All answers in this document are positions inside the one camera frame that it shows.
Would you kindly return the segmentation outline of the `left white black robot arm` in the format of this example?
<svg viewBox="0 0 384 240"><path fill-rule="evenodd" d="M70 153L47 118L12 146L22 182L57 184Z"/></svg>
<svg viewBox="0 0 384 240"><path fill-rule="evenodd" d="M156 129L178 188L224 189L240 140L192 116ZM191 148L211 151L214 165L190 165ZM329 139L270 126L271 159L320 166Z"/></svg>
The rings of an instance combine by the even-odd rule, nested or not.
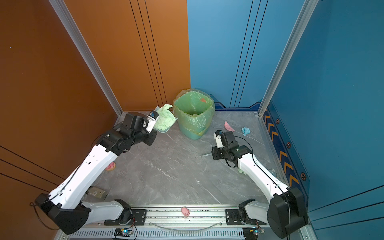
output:
<svg viewBox="0 0 384 240"><path fill-rule="evenodd" d="M33 207L40 208L67 235L95 222L127 225L132 212L125 201L115 199L88 203L82 198L107 166L122 153L139 143L153 144L157 136L154 126L158 119L156 111L151 111L146 117L127 113L122 123L100 136L83 163L49 194L40 194Z"/></svg>

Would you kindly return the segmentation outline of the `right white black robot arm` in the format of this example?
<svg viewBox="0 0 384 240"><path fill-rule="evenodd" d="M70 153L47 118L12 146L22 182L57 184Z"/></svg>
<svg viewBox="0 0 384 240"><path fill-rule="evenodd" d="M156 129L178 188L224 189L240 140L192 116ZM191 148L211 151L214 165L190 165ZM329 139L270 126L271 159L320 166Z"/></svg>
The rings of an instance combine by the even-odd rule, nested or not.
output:
<svg viewBox="0 0 384 240"><path fill-rule="evenodd" d="M251 178L265 195L268 203L249 199L239 204L236 214L228 214L228 223L270 226L275 235L289 239L290 234L309 223L304 194L291 188L267 170L254 155L250 144L240 145L233 132L217 130L214 133L216 146L212 148L214 160L225 160L231 168L237 168Z"/></svg>

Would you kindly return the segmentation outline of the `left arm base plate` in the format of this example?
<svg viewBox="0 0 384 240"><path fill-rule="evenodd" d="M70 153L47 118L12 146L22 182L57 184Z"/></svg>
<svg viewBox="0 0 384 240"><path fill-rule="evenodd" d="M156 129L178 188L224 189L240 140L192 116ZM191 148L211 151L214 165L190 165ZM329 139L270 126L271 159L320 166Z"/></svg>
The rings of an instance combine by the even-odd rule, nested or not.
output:
<svg viewBox="0 0 384 240"><path fill-rule="evenodd" d="M105 226L144 226L147 217L146 209L131 209L123 211L122 215L117 220L105 220Z"/></svg>

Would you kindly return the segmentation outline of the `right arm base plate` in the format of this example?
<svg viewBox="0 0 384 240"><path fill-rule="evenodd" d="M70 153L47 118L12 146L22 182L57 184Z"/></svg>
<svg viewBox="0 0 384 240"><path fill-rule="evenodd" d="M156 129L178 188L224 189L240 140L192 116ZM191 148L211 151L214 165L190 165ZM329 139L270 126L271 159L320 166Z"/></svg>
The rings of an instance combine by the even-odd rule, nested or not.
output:
<svg viewBox="0 0 384 240"><path fill-rule="evenodd" d="M266 226L267 223L264 223L259 220L250 220L246 219L244 220L239 212L238 209L226 209L225 210L225 215L226 215L226 224L228 226L237 226L237 225L242 225L242 226Z"/></svg>

